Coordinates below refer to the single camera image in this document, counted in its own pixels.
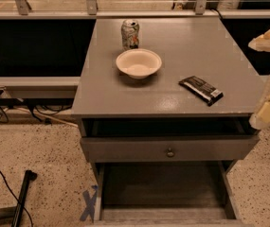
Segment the black snack bar wrapper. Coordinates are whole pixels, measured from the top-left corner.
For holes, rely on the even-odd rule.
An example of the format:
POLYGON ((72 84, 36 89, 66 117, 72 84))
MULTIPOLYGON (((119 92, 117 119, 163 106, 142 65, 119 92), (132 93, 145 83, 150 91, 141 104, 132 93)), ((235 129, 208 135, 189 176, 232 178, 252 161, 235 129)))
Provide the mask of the black snack bar wrapper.
POLYGON ((205 101, 208 106, 213 105, 224 96, 222 91, 196 76, 181 79, 178 84, 205 101))

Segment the left metal bracket post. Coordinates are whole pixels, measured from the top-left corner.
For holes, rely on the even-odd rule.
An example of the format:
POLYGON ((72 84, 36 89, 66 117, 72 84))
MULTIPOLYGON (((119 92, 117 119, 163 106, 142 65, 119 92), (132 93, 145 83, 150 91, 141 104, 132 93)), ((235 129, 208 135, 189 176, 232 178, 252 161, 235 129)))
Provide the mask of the left metal bracket post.
POLYGON ((27 0, 14 0, 20 15, 29 15, 31 6, 27 0))

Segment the blue tape cross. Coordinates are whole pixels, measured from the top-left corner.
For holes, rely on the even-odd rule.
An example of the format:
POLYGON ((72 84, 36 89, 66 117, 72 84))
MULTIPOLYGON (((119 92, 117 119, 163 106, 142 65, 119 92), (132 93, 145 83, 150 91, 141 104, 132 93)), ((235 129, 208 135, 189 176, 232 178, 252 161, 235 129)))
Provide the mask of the blue tape cross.
POLYGON ((86 206, 81 214, 80 221, 86 221, 88 217, 94 218, 95 204, 97 201, 97 193, 99 187, 97 185, 92 185, 91 188, 94 190, 93 195, 90 195, 88 190, 85 190, 82 193, 86 206))

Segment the grey open middle drawer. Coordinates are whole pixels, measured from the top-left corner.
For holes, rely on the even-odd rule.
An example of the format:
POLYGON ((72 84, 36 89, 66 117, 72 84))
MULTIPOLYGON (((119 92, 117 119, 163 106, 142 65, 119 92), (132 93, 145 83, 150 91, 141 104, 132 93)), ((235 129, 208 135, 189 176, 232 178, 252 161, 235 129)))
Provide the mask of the grey open middle drawer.
POLYGON ((96 227, 249 227, 220 162, 118 163, 99 172, 96 227))

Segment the grey drawer cabinet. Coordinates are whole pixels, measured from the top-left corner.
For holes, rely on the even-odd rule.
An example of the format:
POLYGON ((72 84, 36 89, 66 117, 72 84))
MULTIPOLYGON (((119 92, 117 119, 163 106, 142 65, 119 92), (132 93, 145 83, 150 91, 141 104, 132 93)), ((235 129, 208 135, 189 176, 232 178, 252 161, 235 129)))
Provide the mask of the grey drawer cabinet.
MULTIPOLYGON (((145 79, 132 79, 117 69, 120 27, 118 19, 99 19, 95 24, 72 108, 81 139, 86 125, 96 119, 242 117, 250 126, 264 83, 218 18, 141 19, 141 46, 156 52, 163 62, 145 79), (178 84, 191 76, 224 96, 208 106, 178 84)), ((238 161, 88 162, 99 186, 99 172, 106 164, 220 162, 227 178, 238 161)))

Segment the round metal drawer knob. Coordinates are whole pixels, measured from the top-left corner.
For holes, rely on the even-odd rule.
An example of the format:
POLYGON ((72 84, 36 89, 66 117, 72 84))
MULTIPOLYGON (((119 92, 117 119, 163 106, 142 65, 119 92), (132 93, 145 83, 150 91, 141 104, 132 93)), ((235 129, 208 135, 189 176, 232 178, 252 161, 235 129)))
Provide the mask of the round metal drawer knob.
POLYGON ((171 148, 168 148, 168 149, 167 149, 167 156, 168 156, 169 158, 172 158, 172 157, 174 156, 174 152, 173 152, 173 150, 172 150, 171 148))

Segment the grey top drawer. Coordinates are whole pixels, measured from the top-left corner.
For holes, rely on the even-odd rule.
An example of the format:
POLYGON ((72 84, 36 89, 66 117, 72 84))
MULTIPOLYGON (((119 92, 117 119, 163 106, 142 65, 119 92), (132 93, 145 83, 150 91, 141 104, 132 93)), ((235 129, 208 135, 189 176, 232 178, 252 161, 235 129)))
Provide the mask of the grey top drawer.
POLYGON ((258 142, 242 117, 117 118, 89 122, 81 146, 91 163, 233 161, 258 142))

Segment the black floor bar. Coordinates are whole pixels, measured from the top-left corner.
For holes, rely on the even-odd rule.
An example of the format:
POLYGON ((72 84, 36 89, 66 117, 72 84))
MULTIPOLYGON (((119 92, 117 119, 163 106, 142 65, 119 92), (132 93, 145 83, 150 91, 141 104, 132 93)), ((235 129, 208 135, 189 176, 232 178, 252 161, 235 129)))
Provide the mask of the black floor bar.
POLYGON ((31 170, 25 172, 11 227, 20 227, 23 211, 25 210, 28 187, 31 182, 36 180, 36 178, 37 174, 35 172, 31 170))

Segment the grey metal rail beam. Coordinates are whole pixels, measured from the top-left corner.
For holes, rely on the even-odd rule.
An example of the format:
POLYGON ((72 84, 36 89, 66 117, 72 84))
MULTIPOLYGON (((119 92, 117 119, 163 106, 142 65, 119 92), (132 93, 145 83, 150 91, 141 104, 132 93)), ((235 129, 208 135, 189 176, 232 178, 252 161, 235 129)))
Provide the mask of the grey metal rail beam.
POLYGON ((73 98, 79 77, 0 77, 0 98, 73 98))

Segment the white paper bowl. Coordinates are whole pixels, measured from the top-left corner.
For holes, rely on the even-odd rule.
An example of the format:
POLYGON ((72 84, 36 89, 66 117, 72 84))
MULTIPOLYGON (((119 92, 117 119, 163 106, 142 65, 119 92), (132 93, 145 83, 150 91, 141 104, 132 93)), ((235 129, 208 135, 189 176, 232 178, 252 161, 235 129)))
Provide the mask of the white paper bowl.
POLYGON ((162 60, 151 50, 131 49, 117 56, 116 65, 132 79, 145 79, 161 68, 162 60))

